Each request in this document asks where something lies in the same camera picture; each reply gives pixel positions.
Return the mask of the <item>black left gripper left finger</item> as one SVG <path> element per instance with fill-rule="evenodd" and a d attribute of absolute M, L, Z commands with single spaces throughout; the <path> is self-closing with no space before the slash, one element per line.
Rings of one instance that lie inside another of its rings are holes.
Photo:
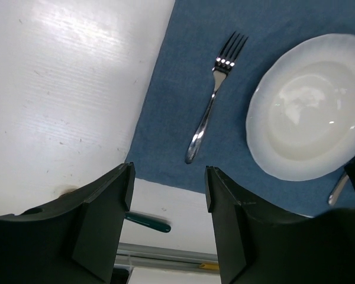
<path fill-rule="evenodd" d="M 0 216 L 0 283 L 109 283 L 135 167 L 123 163 L 92 183 Z"/>

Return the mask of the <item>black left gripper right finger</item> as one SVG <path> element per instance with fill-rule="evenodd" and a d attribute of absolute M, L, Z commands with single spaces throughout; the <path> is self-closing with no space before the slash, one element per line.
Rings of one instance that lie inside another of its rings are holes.
<path fill-rule="evenodd" d="M 355 208 L 313 218 L 205 172 L 222 283 L 355 283 Z"/>

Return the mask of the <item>silver butter knife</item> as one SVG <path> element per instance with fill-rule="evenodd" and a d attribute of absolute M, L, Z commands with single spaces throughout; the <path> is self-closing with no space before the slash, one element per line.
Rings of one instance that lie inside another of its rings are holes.
<path fill-rule="evenodd" d="M 355 164 L 355 156 L 346 164 L 348 166 L 349 164 Z M 346 170 L 343 171 L 343 174 L 339 178 L 338 182 L 336 183 L 335 187 L 331 191 L 329 197 L 328 197 L 328 205 L 334 206 L 337 203 L 337 200 L 345 187 L 346 183 L 348 181 L 348 174 L 346 173 Z"/>

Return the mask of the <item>white plate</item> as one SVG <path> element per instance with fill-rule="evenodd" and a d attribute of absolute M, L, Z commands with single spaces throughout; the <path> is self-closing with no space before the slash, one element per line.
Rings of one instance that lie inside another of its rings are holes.
<path fill-rule="evenodd" d="M 268 175 L 305 181 L 355 156 L 355 35 L 326 34 L 282 55 L 246 118 L 247 145 Z"/>

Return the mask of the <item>silver fork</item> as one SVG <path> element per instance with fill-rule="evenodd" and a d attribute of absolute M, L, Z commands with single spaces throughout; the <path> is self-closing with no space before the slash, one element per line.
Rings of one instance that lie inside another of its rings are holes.
<path fill-rule="evenodd" d="M 233 32 L 229 39 L 222 46 L 220 52 L 215 58 L 214 66 L 212 68 L 212 74 L 214 77 L 214 88 L 208 102 L 208 106 L 203 114 L 203 117 L 189 143 L 188 149 L 185 154 L 185 163 L 191 164 L 198 151 L 200 146 L 202 145 L 204 135 L 206 133 L 206 129 L 208 127 L 209 118 L 212 112 L 212 108 L 217 97 L 217 93 L 222 85 L 222 83 L 226 80 L 230 72 L 235 66 L 236 60 L 239 57 L 242 49 L 244 48 L 248 36 L 244 34 Z"/>

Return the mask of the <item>blue cloth napkin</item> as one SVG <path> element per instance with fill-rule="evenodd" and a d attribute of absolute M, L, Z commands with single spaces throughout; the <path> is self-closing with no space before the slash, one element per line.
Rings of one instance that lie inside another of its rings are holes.
<path fill-rule="evenodd" d="M 204 143 L 192 164 L 184 156 L 213 88 L 214 58 L 233 32 L 248 37 L 220 89 Z M 295 213 L 329 210 L 326 196 L 340 176 L 288 182 L 254 162 L 246 114 L 265 72 L 286 51 L 328 33 L 355 34 L 355 1 L 176 1 L 127 155 L 136 169 L 132 208 L 170 213 L 205 208 L 205 168 Z"/>

